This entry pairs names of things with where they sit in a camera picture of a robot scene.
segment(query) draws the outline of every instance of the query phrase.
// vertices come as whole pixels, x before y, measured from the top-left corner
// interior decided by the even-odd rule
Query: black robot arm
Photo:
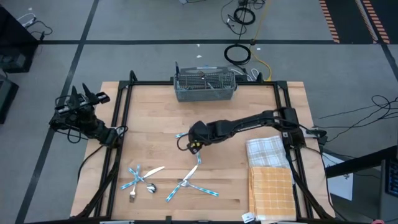
[[[223,142],[236,133],[263,126],[273,127],[281,132],[301,131],[295,109],[281,108],[235,121],[219,120],[207,124],[198,121],[189,129],[187,148],[192,154],[196,154],[203,146]]]
[[[94,105],[107,103],[109,96],[105,93],[94,94],[83,83],[85,94],[78,94],[72,87],[72,93],[65,105],[55,107],[55,114],[50,121],[54,131],[74,130],[89,139],[97,139],[106,147],[115,147],[119,134],[115,128],[107,128],[104,122],[95,116]]]

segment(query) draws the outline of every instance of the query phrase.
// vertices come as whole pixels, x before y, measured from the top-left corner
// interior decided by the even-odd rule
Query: metal basket
[[[205,73],[206,70],[221,71]],[[230,100],[235,89],[235,75],[226,67],[183,68],[174,75],[174,90],[179,102]]]

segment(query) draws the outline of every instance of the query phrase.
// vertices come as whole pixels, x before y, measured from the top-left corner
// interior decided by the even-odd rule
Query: dish towel
[[[279,136],[246,141],[249,166],[289,168],[284,144]]]
[[[249,211],[262,224],[296,220],[293,178],[279,136],[246,141]]]
[[[296,220],[290,169],[250,168],[249,211],[263,224]]]

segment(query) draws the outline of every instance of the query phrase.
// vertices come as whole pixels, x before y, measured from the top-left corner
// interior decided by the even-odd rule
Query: cable
[[[54,100],[55,106],[58,106],[58,100],[59,100],[59,99],[62,99],[62,98],[65,98],[65,97],[70,97],[70,95],[64,95],[64,96],[59,96],[59,97],[57,97],[57,98]]]
[[[233,18],[234,18],[234,21],[237,22],[238,24],[242,24],[242,25],[247,26],[247,25],[253,24],[254,21],[256,20],[256,15],[254,14],[254,12],[252,10],[248,9],[247,6],[248,5],[246,4],[245,7],[239,7],[237,9],[235,9]],[[244,11],[243,20],[241,20],[242,13],[238,17],[238,12],[240,12],[240,11]],[[244,18],[246,17],[246,13],[247,12],[252,16],[252,19],[250,21],[248,21],[248,22],[245,22]]]
[[[207,0],[196,0],[196,1],[188,1],[187,0],[187,3],[196,3],[196,2],[202,2],[202,1],[207,1]]]
[[[63,133],[63,132],[60,132],[60,131],[56,131],[56,132],[58,132],[58,133],[60,133],[60,134],[68,135],[67,133]],[[79,137],[79,136],[74,135],[74,134],[69,134],[69,135],[70,135],[70,136],[73,136],[73,137],[76,137],[76,138]],[[87,141],[88,141],[88,138],[80,137],[80,139],[82,139],[82,140],[87,140]]]
[[[188,147],[187,148],[185,148],[185,149],[182,149],[181,147],[180,147],[180,139],[182,138],[182,137],[184,137],[184,136],[186,136],[186,135],[188,135],[188,134],[184,134],[184,135],[181,135],[178,139],[177,139],[177,148],[179,149],[179,150],[181,150],[181,151],[186,151],[187,149],[188,149]]]
[[[398,218],[393,218],[391,220],[384,221],[384,223],[389,223],[389,222],[396,221],[396,220],[398,220]]]
[[[243,50],[245,50],[247,52],[248,56],[244,60],[240,60],[240,61],[236,61],[236,60],[230,59],[228,57],[228,51],[231,50],[232,48],[235,48],[235,47],[239,47],[239,48],[242,48]],[[247,48],[246,46],[241,45],[241,44],[233,44],[233,45],[230,45],[227,48],[225,48],[225,50],[224,50],[224,58],[229,63],[232,63],[233,65],[235,65],[238,68],[240,68],[241,70],[243,70],[243,68],[241,68],[240,65],[245,65],[245,64],[249,63],[250,58],[251,58],[251,54],[250,54],[249,48]]]
[[[33,14],[33,13],[27,13],[27,14],[21,16],[20,18],[18,18],[17,21],[19,22],[20,19],[22,19],[23,17],[28,16],[28,15],[32,15],[33,18],[31,18],[29,21],[23,23],[23,24],[22,24],[23,27],[31,26],[31,25],[35,22],[35,20],[36,20],[36,15],[35,15],[35,14]]]
[[[94,152],[92,152],[89,156],[87,156],[87,158],[85,160],[83,160],[83,162],[81,163],[80,167],[79,167],[79,171],[77,173],[77,181],[79,182],[79,178],[80,178],[80,172],[81,169],[83,168],[83,166],[85,165],[86,161],[91,157],[94,156],[94,154],[96,154],[100,149],[102,149],[102,147],[104,146],[100,146],[99,148],[97,148]]]
[[[382,103],[382,104],[376,103],[376,102],[375,102],[375,98],[376,98],[376,97],[382,98],[382,99],[385,100],[387,103]],[[379,109],[376,110],[376,111],[374,111],[374,112],[372,112],[371,114],[369,114],[368,116],[366,116],[365,118],[359,120],[358,122],[356,122],[355,124],[353,124],[353,125],[351,125],[351,126],[329,126],[329,127],[316,126],[316,127],[318,127],[318,128],[347,128],[346,130],[344,130],[344,131],[338,133],[338,134],[337,134],[334,138],[332,138],[331,140],[327,140],[327,142],[331,142],[331,141],[335,140],[336,138],[338,138],[338,136],[340,136],[341,134],[344,134],[345,132],[349,131],[349,130],[352,129],[352,128],[361,128],[361,127],[365,127],[365,126],[367,126],[367,125],[373,124],[373,123],[375,123],[375,122],[377,122],[377,121],[380,121],[380,120],[382,120],[382,119],[394,118],[394,117],[388,117],[388,116],[397,113],[397,112],[394,112],[394,113],[389,114],[390,110],[398,110],[398,108],[391,108],[391,104],[397,102],[397,101],[398,101],[398,97],[395,98],[395,100],[393,100],[393,101],[389,101],[385,96],[374,95],[374,96],[372,96],[371,100],[372,100],[372,102],[373,102],[373,104],[374,104],[373,106],[377,106],[377,107],[379,107]],[[385,112],[382,116],[378,117],[378,118],[375,119],[374,121],[368,122],[368,123],[366,123],[366,124],[358,125],[360,122],[364,121],[365,119],[370,118],[373,114],[375,114],[375,113],[377,113],[378,111],[383,110],[383,109],[386,109],[387,112]]]
[[[372,108],[372,107],[374,107],[374,106],[376,106],[376,105],[365,106],[365,107],[358,108],[358,109],[351,110],[351,111],[345,111],[345,112],[340,112],[340,113],[337,113],[337,114],[331,114],[331,115],[327,115],[327,116],[322,116],[322,117],[319,117],[319,118],[317,118],[317,119],[325,119],[325,118],[330,118],[330,117],[332,117],[332,116],[338,116],[338,115],[341,115],[341,114],[348,114],[348,113],[352,113],[352,112],[355,112],[355,111],[359,111],[359,110],[363,110],[363,109]]]
[[[332,162],[332,163],[334,163],[334,164],[338,164],[337,162],[331,160],[328,156],[323,155],[320,151],[318,151],[318,150],[316,150],[316,149],[312,149],[312,148],[307,147],[307,146],[305,146],[305,148],[306,148],[306,149],[309,149],[309,150],[313,150],[313,151],[319,153],[319,155],[321,155],[321,156],[325,156],[325,158],[327,158],[330,162]],[[380,179],[380,177],[376,177],[375,175],[371,175],[371,174],[357,174],[356,172],[354,172],[353,174],[354,174],[354,175],[358,175],[358,176],[362,176],[362,177],[374,177],[374,178]]]
[[[53,33],[52,28],[49,27],[49,26],[47,26],[47,25],[45,25],[45,23],[42,22],[42,21],[35,21],[35,22],[33,22],[31,25],[27,26],[26,29],[29,28],[29,27],[32,27],[34,24],[37,24],[37,23],[43,24],[43,26],[45,26],[47,29],[49,29],[50,32],[49,32],[49,33],[45,33],[45,32],[39,32],[39,31],[32,31],[32,32],[30,32],[30,34],[39,33],[39,34],[43,34],[43,35],[50,35],[50,34]]]
[[[329,202],[329,205],[330,205],[330,207],[331,207],[331,208],[332,208],[344,221],[347,221],[347,219],[346,219],[344,216],[342,216],[340,212],[337,212],[337,210],[336,210],[336,209],[334,208],[334,206],[331,204],[331,198],[330,198],[329,186],[328,186],[329,183],[328,183],[328,178],[326,177],[325,162],[323,161],[322,153],[321,153],[320,151],[316,150],[316,149],[312,149],[312,148],[307,147],[307,146],[305,146],[304,148],[309,149],[309,150],[312,150],[312,151],[315,151],[315,152],[319,153],[319,155],[321,155],[321,161],[322,161],[322,164],[323,164],[323,171],[325,172],[326,190],[327,190],[327,194],[328,194],[328,202]]]
[[[119,128],[124,128],[124,130],[123,130],[123,132],[121,132],[121,133],[118,135],[118,138],[120,138],[124,133],[126,133],[126,132],[129,130],[129,127],[127,127],[127,126],[119,126],[119,127],[116,128],[116,130],[118,130]],[[83,160],[83,162],[81,163],[81,165],[80,165],[80,167],[79,167],[79,171],[78,171],[78,173],[77,173],[77,181],[78,181],[78,182],[79,182],[79,178],[80,178],[81,169],[83,168],[83,166],[84,166],[84,164],[86,163],[86,161],[87,161],[91,156],[94,156],[94,154],[96,154],[102,147],[104,147],[104,146],[100,146],[100,147],[97,148],[94,152],[92,152],[89,156],[87,156],[87,158],[86,158],[85,160]]]
[[[252,4],[253,8],[255,10],[261,9],[265,5],[265,3],[266,3],[266,0],[261,0],[261,2],[257,2],[256,0],[252,0],[252,2],[248,2],[249,7],[250,7],[250,4]]]
[[[268,8],[269,8],[269,4],[270,4],[270,0],[268,0],[268,3],[265,3],[265,2],[264,2],[264,4],[265,4],[266,6],[265,6],[265,8],[264,8],[264,12],[262,13],[261,20],[260,20],[259,26],[258,26],[257,31],[256,31],[256,35],[255,35],[254,38],[252,39],[252,43],[253,43],[253,44],[256,43],[257,36],[259,35],[259,32],[260,32],[261,27],[262,27],[262,22],[263,22],[264,19],[266,18],[266,15],[267,15],[267,12],[268,12]],[[268,76],[268,78],[267,78],[265,81],[270,82],[270,81],[272,80],[272,69],[271,69],[271,66],[269,66],[267,63],[265,63],[264,61],[262,61],[261,59],[259,59],[259,58],[257,57],[257,55],[251,50],[251,46],[250,46],[249,50],[250,50],[250,53],[253,54],[254,58],[255,58],[258,62],[262,63],[263,65],[265,65],[265,66],[268,68],[269,76]]]
[[[349,157],[349,158],[352,158],[352,159],[356,159],[356,157],[347,156],[347,155],[343,155],[343,154],[338,154],[338,153],[335,153],[335,152],[327,152],[327,154],[337,155],[337,156],[345,156],[345,157]]]
[[[245,75],[245,74],[239,72],[239,71],[236,70],[236,69],[230,68],[230,70],[231,70],[231,71],[234,71],[234,72],[236,72],[236,73],[238,73],[238,74],[240,74],[240,75]],[[252,77],[251,77],[250,75],[246,74],[246,76],[248,77],[248,80],[249,80],[249,81],[253,81],[253,79],[252,79]]]
[[[258,62],[262,63],[263,65],[265,65],[265,66],[268,68],[269,76],[268,76],[268,78],[267,78],[265,81],[270,82],[270,81],[272,80],[272,69],[271,69],[271,66],[269,66],[269,64],[267,64],[266,62],[260,60],[260,59],[257,57],[257,55],[256,55],[255,53],[253,53],[253,51],[252,51],[251,49],[249,49],[249,50],[250,50],[250,53],[254,56],[254,58],[255,58]]]

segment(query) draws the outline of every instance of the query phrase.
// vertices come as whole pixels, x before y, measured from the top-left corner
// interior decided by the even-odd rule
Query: wooden tabletop
[[[111,102],[98,105],[96,114],[108,126],[113,115],[118,82],[104,82],[101,88]],[[300,124],[312,127],[312,117],[302,82],[289,82],[292,107],[296,109]],[[273,128],[257,128],[236,134],[233,138],[205,146],[201,152],[202,165],[191,178],[191,183],[218,192],[218,198],[193,188],[180,188],[167,203],[166,197],[195,166],[197,159],[189,151],[179,151],[175,135],[187,132],[192,124],[202,120],[207,123],[219,119],[240,119],[264,110],[276,108],[273,87],[239,86],[230,101],[201,103],[179,103],[173,86],[134,86],[123,153],[117,182],[112,219],[165,220],[242,220],[248,212],[248,159],[245,142],[249,139],[267,138],[279,135]],[[307,146],[318,149],[317,141],[306,139]],[[96,140],[90,140],[86,156],[98,148]],[[81,171],[71,215],[76,215],[90,201],[99,186],[105,150],[90,158]],[[330,215],[335,215],[328,203],[325,173],[318,153],[302,149],[302,159],[309,190],[319,204]],[[136,199],[129,202],[132,187],[120,190],[120,186],[134,180],[127,168],[141,165],[141,175],[147,171],[165,166],[165,169],[150,176],[147,182],[157,186],[151,194],[142,182],[136,187]],[[302,216],[304,203],[299,188]]]

